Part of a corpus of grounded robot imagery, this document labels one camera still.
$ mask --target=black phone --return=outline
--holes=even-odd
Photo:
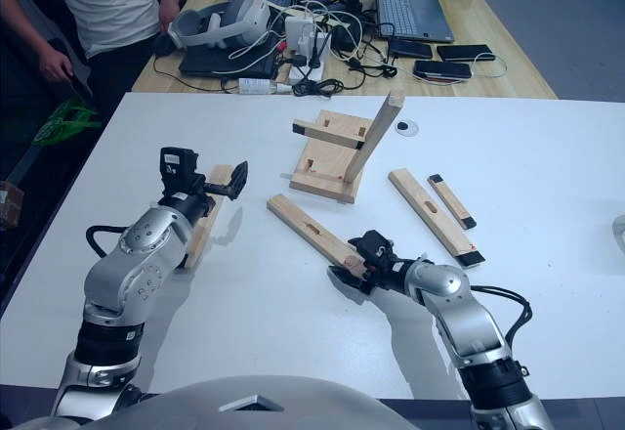
[[[415,41],[389,39],[389,56],[431,59],[432,47],[430,47],[429,44],[422,44]]]
[[[446,62],[494,61],[495,55],[485,44],[474,46],[438,46],[438,55]]]
[[[415,61],[414,74],[434,80],[467,80],[471,78],[471,68],[453,62]]]

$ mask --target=vr headset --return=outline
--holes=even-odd
[[[167,32],[178,49],[202,45],[240,48],[254,44],[267,32],[270,16],[265,0],[232,0],[186,10],[169,24]]]

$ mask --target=white table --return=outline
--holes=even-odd
[[[389,131],[355,205],[288,189],[306,143],[291,133],[293,118],[314,120],[322,108],[373,117],[382,100],[127,95],[5,313],[0,381],[58,385],[81,322],[83,280],[97,261],[85,229],[134,222],[162,191],[159,149],[178,146],[200,153],[198,170],[248,159],[250,174],[241,198],[224,203],[196,271],[161,289],[136,378],[144,391],[273,373],[326,378],[376,398],[463,398],[424,309],[386,291],[348,298],[326,275],[328,262],[266,209],[284,193],[339,237],[376,229],[401,256],[427,251],[454,264],[387,179],[407,167],[424,185],[440,173],[476,218],[468,235],[486,262],[469,271],[472,282],[531,301],[534,319],[514,351],[532,391],[625,395],[625,255],[611,230],[625,214],[625,106],[408,98],[399,118],[415,120],[420,133]],[[479,299],[504,332],[520,311]]]

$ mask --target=wooden desk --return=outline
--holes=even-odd
[[[186,8],[199,9],[224,0],[188,0]],[[372,0],[361,0],[365,6]],[[416,78],[400,71],[394,79],[367,78],[364,85],[351,95],[386,95],[392,86],[401,85],[407,95],[413,96],[485,96],[501,98],[545,98],[557,96],[540,75],[533,63],[525,55],[504,25],[497,19],[484,0],[440,0],[447,21],[453,31],[456,44],[488,44],[491,50],[508,64],[508,73],[500,78],[473,78],[466,83],[451,86],[437,86],[419,82]],[[178,65],[183,53],[178,51],[169,57],[158,60],[157,68],[179,76],[187,83],[219,90],[215,79],[192,78],[181,75]],[[177,82],[171,77],[157,74],[153,69],[153,59],[149,61],[133,87],[138,92],[195,92],[198,91]],[[396,65],[410,70],[414,61],[401,59]],[[493,73],[499,70],[494,63],[478,64],[476,71]],[[349,72],[347,67],[331,59],[326,65],[324,78],[341,79],[347,86],[354,86],[360,80],[360,73]]]

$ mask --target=wooden board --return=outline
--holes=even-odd
[[[447,186],[447,183],[439,174],[430,176],[428,182],[464,230],[473,228],[477,224],[476,220],[469,213],[469,210],[465,208],[460,199],[451,188]]]
[[[346,242],[341,241],[304,210],[281,193],[267,201],[267,209],[323,254],[335,266],[347,268],[353,276],[362,279],[363,259]]]
[[[329,120],[324,120],[322,125],[305,122],[295,119],[293,121],[293,132],[312,139],[321,140],[328,144],[339,145],[347,149],[360,150],[364,145],[364,137],[358,135],[346,135],[338,133],[336,130],[329,130],[325,125]]]
[[[371,119],[322,110],[315,123],[330,132],[364,137],[371,122]],[[361,173],[350,184],[346,184],[344,180],[348,165],[357,151],[309,139],[291,177],[289,187],[354,203]]]
[[[484,261],[476,246],[453,220],[440,211],[430,195],[407,169],[391,171],[389,179],[463,267],[473,267]]]
[[[346,183],[351,183],[356,176],[360,174],[367,159],[369,159],[369,156],[371,156],[371,153],[378,146],[384,134],[386,134],[389,127],[391,127],[393,120],[401,111],[405,97],[405,93],[400,89],[393,89],[389,92],[380,110],[378,110],[375,119],[373,119],[371,127],[364,136],[362,149],[355,154],[350,164],[348,164],[348,168],[345,171]]]
[[[234,168],[229,164],[216,165],[208,177],[208,182],[212,184],[225,185],[230,182],[230,176]],[[185,269],[192,269],[204,252],[206,241],[211,234],[211,229],[217,219],[217,214],[224,201],[223,195],[211,195],[215,199],[215,206],[208,214],[208,217],[200,218],[195,224],[193,235],[187,248],[187,259],[185,260]]]

